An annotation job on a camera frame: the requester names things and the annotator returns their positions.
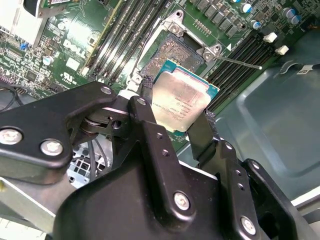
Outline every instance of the white sticker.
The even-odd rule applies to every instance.
[[[66,62],[66,66],[71,68],[72,70],[77,71],[80,63],[74,60],[73,58],[69,57],[68,61]]]
[[[297,72],[297,75],[305,75],[307,74],[309,71],[312,71],[313,65],[304,65],[303,68]]]

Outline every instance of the chip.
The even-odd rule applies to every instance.
[[[219,88],[167,60],[153,86],[152,111],[156,122],[170,132],[185,132]]]
[[[262,10],[262,12],[266,13],[269,10],[268,6],[265,6],[264,9]]]
[[[26,72],[26,75],[25,75],[25,78],[28,80],[28,81],[31,81],[31,82],[34,82],[36,79],[37,79],[37,74],[35,74],[33,71],[30,71],[28,70]]]
[[[257,15],[255,15],[254,19],[258,22],[260,22],[262,19],[264,19],[265,15],[263,12],[259,12]]]
[[[220,8],[221,12],[224,12],[227,9],[226,5],[222,5],[222,7]]]
[[[208,5],[208,0],[201,0],[196,7],[202,12],[207,8]]]
[[[273,14],[270,18],[271,18],[271,20],[272,20],[273,22],[275,22],[275,21],[277,21],[277,20],[279,19],[279,16],[275,13],[275,14]]]
[[[233,22],[235,25],[238,25],[240,23],[240,19],[236,19],[234,22]]]
[[[43,51],[43,53],[44,53],[45,56],[51,56],[52,51],[49,50],[49,49],[45,49],[45,50]]]
[[[223,18],[224,18],[224,15],[221,12],[218,12],[215,15],[215,17],[212,19],[212,22],[214,22],[215,24],[219,24]]]
[[[206,15],[207,18],[211,19],[216,12],[217,12],[217,9],[213,5],[210,5],[209,8],[204,13],[204,15]]]
[[[235,14],[231,11],[228,13],[228,15],[226,16],[228,19],[231,19]]]
[[[220,29],[222,31],[227,30],[227,28],[231,25],[231,22],[228,19],[225,19],[221,24],[220,24]]]
[[[231,38],[235,33],[238,31],[238,29],[235,26],[232,26],[232,28],[226,33],[229,38]]]

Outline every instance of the screw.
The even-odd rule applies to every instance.
[[[252,221],[250,221],[249,218],[247,218],[246,216],[241,217],[241,223],[243,228],[251,235],[255,235],[256,234],[256,228],[254,226],[254,224],[252,223]]]
[[[208,59],[210,59],[210,58],[212,57],[212,55],[211,55],[210,52],[206,52],[203,56],[204,56],[204,58],[205,58],[206,60],[208,60]]]
[[[63,147],[57,140],[47,140],[41,143],[41,151],[48,156],[58,156],[62,153]]]
[[[179,32],[179,27],[177,25],[173,25],[171,27],[171,32],[177,34]]]
[[[15,129],[3,129],[0,131],[0,143],[14,145],[22,140],[22,134]]]
[[[252,165],[254,166],[255,169],[260,169],[259,165],[256,162],[252,162]]]
[[[189,209],[190,207],[189,199],[182,192],[176,192],[173,196],[173,199],[179,209],[183,211]]]
[[[232,150],[232,146],[231,146],[230,143],[226,142],[225,145],[226,145],[226,147],[227,147],[228,149]]]
[[[217,45],[217,46],[215,46],[215,48],[214,48],[214,50],[216,51],[216,52],[219,52],[220,51],[220,45]]]
[[[106,87],[106,86],[103,86],[103,87],[101,88],[101,91],[102,91],[103,93],[105,93],[105,94],[108,94],[108,95],[111,94],[110,88],[108,88],[108,87]]]
[[[142,104],[142,105],[146,105],[145,100],[143,100],[142,98],[138,98],[137,102]]]

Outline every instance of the cable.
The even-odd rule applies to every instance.
[[[8,110],[16,101],[16,96],[18,96],[17,92],[13,89],[10,89],[6,86],[2,86],[0,88],[0,91],[3,91],[3,90],[8,90],[11,94],[12,94],[12,99],[10,100],[10,102],[7,104],[7,106],[5,106],[3,109],[0,110],[0,113]]]
[[[100,152],[101,152],[101,154],[102,154],[103,161],[104,161],[104,166],[105,166],[104,169],[108,169],[109,166],[108,166],[107,156],[106,156],[106,154],[105,154],[105,152],[104,152],[104,150],[103,150],[100,142],[99,142],[96,138],[94,139],[94,141],[95,141],[95,143],[97,144],[97,146],[98,146],[98,148],[99,148],[99,150],[100,150]]]
[[[92,141],[88,141],[89,157],[90,157],[90,182],[96,179],[96,155]]]

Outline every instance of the black cable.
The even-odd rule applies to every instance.
[[[3,91],[3,90],[8,90],[12,94],[12,99],[7,104],[7,106],[5,106],[3,109],[0,110],[0,113],[8,110],[15,102],[19,106],[24,105],[24,103],[21,101],[21,99],[17,93],[17,90],[14,87],[9,86],[9,85],[0,84],[0,91]]]
[[[0,91],[3,91],[3,90],[9,90],[9,89],[8,89],[7,87],[1,87],[1,88],[0,88]],[[0,110],[0,113],[8,110],[8,109],[15,103],[15,101],[16,101],[15,93],[17,93],[17,92],[11,91],[11,90],[9,90],[9,91],[10,91],[10,93],[12,94],[12,99],[11,99],[10,102],[7,104],[7,106],[5,106],[3,109]]]
[[[104,167],[104,170],[106,170],[106,169],[108,169],[107,156],[106,156],[106,154],[105,154],[105,152],[104,152],[104,150],[103,150],[100,142],[99,142],[96,138],[94,139],[94,141],[95,141],[95,143],[97,144],[97,146],[98,146],[98,148],[99,148],[99,150],[100,150],[100,152],[101,152],[101,154],[102,154],[103,161],[104,161],[104,166],[105,166],[105,167]]]
[[[89,158],[90,158],[90,182],[96,179],[96,155],[92,141],[88,141]]]

